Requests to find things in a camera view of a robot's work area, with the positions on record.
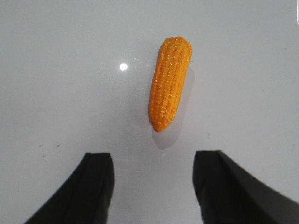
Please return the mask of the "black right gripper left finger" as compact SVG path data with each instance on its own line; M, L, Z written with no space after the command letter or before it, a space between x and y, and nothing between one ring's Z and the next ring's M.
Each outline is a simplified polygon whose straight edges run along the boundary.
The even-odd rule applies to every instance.
M28 224L105 224L114 190L109 153L86 153L63 185Z

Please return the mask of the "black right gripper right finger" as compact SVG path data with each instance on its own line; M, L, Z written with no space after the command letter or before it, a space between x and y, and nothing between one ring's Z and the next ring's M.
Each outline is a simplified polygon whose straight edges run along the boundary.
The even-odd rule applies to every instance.
M197 151L193 187L205 224L297 224L299 204L265 185L222 151Z

